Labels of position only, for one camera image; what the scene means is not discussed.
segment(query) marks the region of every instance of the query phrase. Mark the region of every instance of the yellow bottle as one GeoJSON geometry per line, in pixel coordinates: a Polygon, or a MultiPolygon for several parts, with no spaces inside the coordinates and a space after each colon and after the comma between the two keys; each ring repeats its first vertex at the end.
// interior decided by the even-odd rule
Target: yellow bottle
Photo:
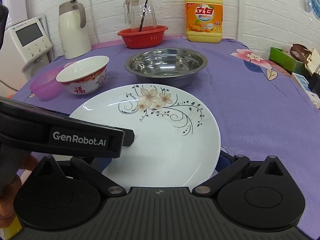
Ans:
{"type": "Polygon", "coordinates": [[[0,237],[3,240],[10,240],[13,238],[17,233],[19,233],[22,229],[22,226],[19,223],[17,217],[15,217],[14,221],[11,225],[7,228],[0,228],[0,237]]]}
{"type": "Polygon", "coordinates": [[[218,43],[222,38],[223,0],[184,0],[189,41],[218,43]]]}

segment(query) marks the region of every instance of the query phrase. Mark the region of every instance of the hand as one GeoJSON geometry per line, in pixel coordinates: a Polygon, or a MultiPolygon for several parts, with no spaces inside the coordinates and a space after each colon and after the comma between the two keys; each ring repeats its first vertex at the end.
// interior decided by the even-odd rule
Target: hand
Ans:
{"type": "MultiPolygon", "coordinates": [[[[21,169],[33,171],[37,164],[38,160],[29,155],[21,165],[21,169]]],[[[13,182],[4,188],[3,195],[0,197],[0,228],[10,226],[16,217],[13,209],[13,200],[22,184],[20,177],[16,175],[13,182]]]]}

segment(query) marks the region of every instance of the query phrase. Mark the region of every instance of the porcelain bowl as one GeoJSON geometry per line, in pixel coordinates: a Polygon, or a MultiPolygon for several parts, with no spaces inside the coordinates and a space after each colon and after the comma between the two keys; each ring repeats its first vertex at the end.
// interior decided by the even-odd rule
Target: porcelain bowl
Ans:
{"type": "Polygon", "coordinates": [[[107,56],[88,57],[64,68],[56,80],[75,95],[86,95],[102,85],[109,62],[107,56]]]}

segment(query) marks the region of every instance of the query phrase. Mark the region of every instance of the bottle label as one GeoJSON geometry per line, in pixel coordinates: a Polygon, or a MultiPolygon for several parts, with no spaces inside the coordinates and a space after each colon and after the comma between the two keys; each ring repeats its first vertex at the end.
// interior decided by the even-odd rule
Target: bottle label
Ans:
{"type": "Polygon", "coordinates": [[[186,3],[186,30],[222,33],[222,5],[186,3]]]}

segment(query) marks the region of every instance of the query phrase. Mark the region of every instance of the green box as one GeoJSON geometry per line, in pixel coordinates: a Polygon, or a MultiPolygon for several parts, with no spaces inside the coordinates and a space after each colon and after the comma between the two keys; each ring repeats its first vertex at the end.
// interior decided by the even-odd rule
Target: green box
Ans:
{"type": "Polygon", "coordinates": [[[272,47],[270,50],[269,59],[274,61],[290,73],[294,72],[306,78],[310,76],[303,62],[297,61],[289,55],[283,53],[282,49],[272,47]]]}

